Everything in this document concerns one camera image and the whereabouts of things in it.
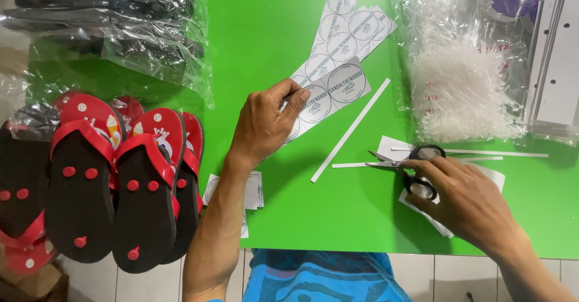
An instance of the blue shirt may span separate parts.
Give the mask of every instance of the blue shirt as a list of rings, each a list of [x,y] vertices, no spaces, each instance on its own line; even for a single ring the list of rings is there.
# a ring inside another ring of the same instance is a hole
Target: blue shirt
[[[411,301],[385,253],[254,249],[243,302]]]

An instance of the hand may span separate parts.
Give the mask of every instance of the hand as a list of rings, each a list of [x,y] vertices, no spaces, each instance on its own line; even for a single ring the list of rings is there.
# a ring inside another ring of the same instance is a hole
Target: hand
[[[284,98],[288,104],[280,113]],[[308,98],[310,91],[289,78],[266,91],[251,93],[239,115],[228,155],[253,170],[280,149]]]
[[[474,165],[457,159],[434,157],[428,161],[402,163],[426,177],[440,195],[438,204],[408,195],[407,202],[469,241],[489,256],[530,246],[529,237],[517,224],[496,184]]]

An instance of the white cable tie bundle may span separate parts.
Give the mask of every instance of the white cable tie bundle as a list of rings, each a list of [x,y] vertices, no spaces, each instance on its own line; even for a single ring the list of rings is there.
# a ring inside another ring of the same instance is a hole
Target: white cable tie bundle
[[[505,92],[504,64],[499,50],[479,50],[466,40],[425,43],[411,77],[419,140],[521,137],[524,129],[510,113],[520,106]]]

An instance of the scissors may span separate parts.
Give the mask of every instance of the scissors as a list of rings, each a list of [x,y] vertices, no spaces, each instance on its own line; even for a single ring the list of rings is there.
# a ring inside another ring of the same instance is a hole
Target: scissors
[[[419,186],[421,189],[426,190],[426,194],[424,197],[430,201],[433,201],[438,196],[437,190],[430,184],[430,182],[426,181],[423,177],[418,177],[416,175],[411,175],[406,172],[406,170],[400,166],[403,161],[393,161],[390,158],[385,157],[384,155],[380,155],[374,151],[368,151],[374,157],[378,158],[381,162],[376,163],[366,163],[368,166],[382,166],[382,167],[396,167],[400,174],[402,174],[402,181],[404,183],[404,187],[409,194],[413,194],[412,187],[416,189],[416,186]],[[420,161],[425,161],[426,159],[435,157],[435,156],[442,156],[446,158],[446,152],[438,147],[437,145],[422,145],[417,146],[412,151],[410,151],[410,155],[408,159],[417,159]]]

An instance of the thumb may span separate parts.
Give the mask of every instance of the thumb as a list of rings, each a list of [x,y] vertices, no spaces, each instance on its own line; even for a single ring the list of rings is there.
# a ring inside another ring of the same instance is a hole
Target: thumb
[[[293,93],[289,98],[286,108],[281,112],[281,119],[283,122],[293,124],[298,118],[298,114],[302,111],[303,106],[310,98],[311,92],[307,89],[300,89]]]
[[[437,204],[426,200],[420,196],[409,194],[404,198],[406,202],[410,203],[412,206],[418,208],[418,210],[424,212],[425,214],[429,215],[432,218],[435,218],[434,214],[437,209]]]

